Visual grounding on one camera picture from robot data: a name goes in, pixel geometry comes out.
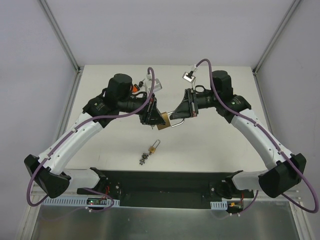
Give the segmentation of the large brass padlock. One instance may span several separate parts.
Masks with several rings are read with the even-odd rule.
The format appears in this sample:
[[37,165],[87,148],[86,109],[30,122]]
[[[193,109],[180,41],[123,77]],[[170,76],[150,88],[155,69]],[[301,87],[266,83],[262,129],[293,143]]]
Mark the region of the large brass padlock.
[[183,118],[180,122],[175,123],[175,124],[171,124],[171,122],[170,122],[170,116],[171,116],[172,114],[173,114],[173,111],[163,112],[163,113],[161,114],[161,116],[162,116],[163,119],[164,119],[165,124],[158,124],[158,125],[156,126],[159,131],[160,131],[160,130],[163,130],[163,129],[166,129],[166,128],[175,128],[175,127],[178,127],[178,126],[182,125],[182,124],[185,122],[185,119]]

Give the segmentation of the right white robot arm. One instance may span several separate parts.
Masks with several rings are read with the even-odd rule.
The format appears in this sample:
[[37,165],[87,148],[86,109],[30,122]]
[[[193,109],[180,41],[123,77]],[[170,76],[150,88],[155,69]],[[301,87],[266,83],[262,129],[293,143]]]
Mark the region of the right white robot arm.
[[263,191],[276,198],[299,184],[307,163],[301,154],[293,154],[259,122],[251,105],[233,93],[232,79],[227,71],[212,72],[215,89],[202,92],[187,88],[182,102],[170,115],[170,120],[197,117],[200,109],[215,108],[217,113],[239,130],[254,147],[266,167],[265,171],[234,172],[223,187],[226,197],[237,197],[243,190]]

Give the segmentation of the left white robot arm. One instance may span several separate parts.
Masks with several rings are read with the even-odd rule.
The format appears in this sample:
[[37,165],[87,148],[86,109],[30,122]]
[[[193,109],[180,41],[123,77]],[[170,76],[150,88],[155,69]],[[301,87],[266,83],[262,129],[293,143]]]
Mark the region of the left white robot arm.
[[134,93],[129,75],[115,74],[108,86],[88,101],[75,123],[51,147],[38,156],[30,154],[25,158],[31,180],[48,197],[57,198],[70,189],[88,188],[96,195],[105,191],[106,177],[99,170],[94,167],[67,169],[66,165],[89,139],[119,118],[120,112],[126,116],[137,114],[142,125],[165,124],[154,94],[162,88],[160,81],[148,74],[142,84],[145,90],[139,97]]

